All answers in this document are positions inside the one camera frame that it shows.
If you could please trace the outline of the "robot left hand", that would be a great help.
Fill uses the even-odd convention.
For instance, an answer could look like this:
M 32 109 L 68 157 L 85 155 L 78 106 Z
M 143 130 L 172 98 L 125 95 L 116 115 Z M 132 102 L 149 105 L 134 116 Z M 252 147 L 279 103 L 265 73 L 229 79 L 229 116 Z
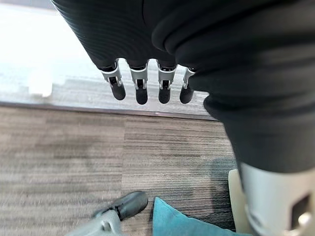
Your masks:
M 315 3 L 312 0 L 55 0 L 53 5 L 117 100 L 118 60 L 145 104 L 147 67 L 158 65 L 158 98 L 208 94 L 206 111 L 232 144 L 245 212 L 258 236 L 299 236 L 313 222 Z

